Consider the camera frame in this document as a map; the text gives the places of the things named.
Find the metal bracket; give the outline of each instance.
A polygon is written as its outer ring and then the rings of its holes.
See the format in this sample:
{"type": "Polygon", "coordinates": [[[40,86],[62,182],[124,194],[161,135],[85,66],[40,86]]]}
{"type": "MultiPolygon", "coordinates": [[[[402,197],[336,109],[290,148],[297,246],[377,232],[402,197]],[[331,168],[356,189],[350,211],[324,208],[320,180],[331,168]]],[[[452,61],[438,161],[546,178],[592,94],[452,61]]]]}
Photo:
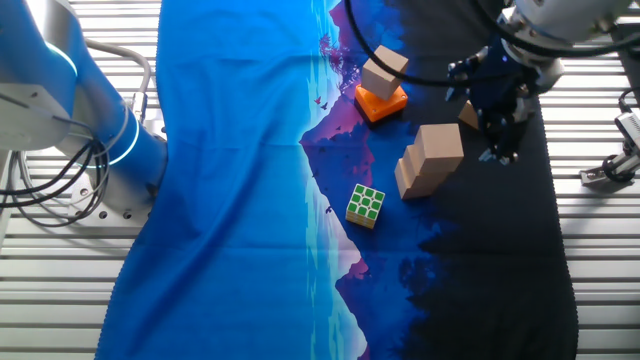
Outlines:
{"type": "MultiPolygon", "coordinates": [[[[85,197],[91,191],[91,182],[86,176],[81,177],[73,187],[71,194],[71,202],[76,202],[85,197]]],[[[78,204],[68,207],[68,214],[75,215],[78,211],[84,210],[89,204],[90,199],[87,198],[78,204]]],[[[87,218],[78,221],[76,224],[81,227],[101,227],[101,228],[135,228],[141,229],[149,219],[151,207],[122,211],[109,207],[102,203],[96,211],[87,218]]]]}

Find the metal slat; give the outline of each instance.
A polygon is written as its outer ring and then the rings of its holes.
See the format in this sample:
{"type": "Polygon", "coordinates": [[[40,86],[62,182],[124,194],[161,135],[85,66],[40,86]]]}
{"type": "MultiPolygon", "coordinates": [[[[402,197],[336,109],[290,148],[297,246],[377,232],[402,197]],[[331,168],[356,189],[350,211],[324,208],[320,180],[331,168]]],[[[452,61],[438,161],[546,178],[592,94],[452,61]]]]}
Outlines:
{"type": "Polygon", "coordinates": [[[627,350],[640,353],[640,330],[580,330],[578,347],[584,350],[627,350]]]}
{"type": "Polygon", "coordinates": [[[0,304],[0,328],[91,326],[99,329],[105,305],[7,305],[0,304]]]}
{"type": "Polygon", "coordinates": [[[2,360],[93,360],[93,354],[72,354],[72,353],[27,353],[27,352],[2,352],[2,360]]]}
{"type": "Polygon", "coordinates": [[[121,260],[2,260],[0,278],[24,281],[105,281],[114,282],[121,260]]]}
{"type": "Polygon", "coordinates": [[[578,318],[583,326],[637,325],[640,306],[578,306],[578,318]]]}
{"type": "Polygon", "coordinates": [[[100,329],[0,328],[0,353],[23,349],[91,353],[95,352],[99,336],[100,329]]]}

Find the tablecloth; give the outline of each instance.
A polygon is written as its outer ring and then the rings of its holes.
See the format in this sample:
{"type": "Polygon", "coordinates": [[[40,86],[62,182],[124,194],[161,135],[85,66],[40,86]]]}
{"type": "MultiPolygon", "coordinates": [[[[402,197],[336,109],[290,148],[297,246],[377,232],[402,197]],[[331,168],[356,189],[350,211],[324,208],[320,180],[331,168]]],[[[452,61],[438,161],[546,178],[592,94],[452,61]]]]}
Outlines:
{"type": "MultiPolygon", "coordinates": [[[[354,0],[408,72],[489,33],[463,0],[354,0]]],[[[495,14],[502,1],[485,1],[495,14]]],[[[353,106],[366,56],[340,0],[165,0],[157,57],[169,163],[113,290],[96,358],[573,359],[576,304],[539,111],[514,165],[465,159],[402,201],[397,160],[462,102],[404,84],[399,121],[353,106]],[[355,184],[386,193],[373,231],[355,184]]]]}

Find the orange block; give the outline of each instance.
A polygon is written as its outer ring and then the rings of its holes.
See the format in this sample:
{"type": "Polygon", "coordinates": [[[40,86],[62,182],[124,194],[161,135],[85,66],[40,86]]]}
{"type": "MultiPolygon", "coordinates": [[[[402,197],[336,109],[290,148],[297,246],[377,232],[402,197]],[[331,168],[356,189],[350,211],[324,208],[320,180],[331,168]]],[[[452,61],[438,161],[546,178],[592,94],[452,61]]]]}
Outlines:
{"type": "Polygon", "coordinates": [[[378,125],[407,106],[407,93],[398,86],[389,100],[383,100],[361,85],[356,86],[356,104],[369,126],[378,125]]]}

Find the rubik's cube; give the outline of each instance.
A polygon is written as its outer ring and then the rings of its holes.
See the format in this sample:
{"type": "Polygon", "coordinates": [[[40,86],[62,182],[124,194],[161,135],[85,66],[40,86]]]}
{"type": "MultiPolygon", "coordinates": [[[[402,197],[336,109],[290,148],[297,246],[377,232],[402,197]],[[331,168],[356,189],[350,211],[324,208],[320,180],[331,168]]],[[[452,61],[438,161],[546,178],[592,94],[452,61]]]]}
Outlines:
{"type": "Polygon", "coordinates": [[[347,220],[373,229],[382,208],[384,193],[357,184],[347,207],[347,220]]]}

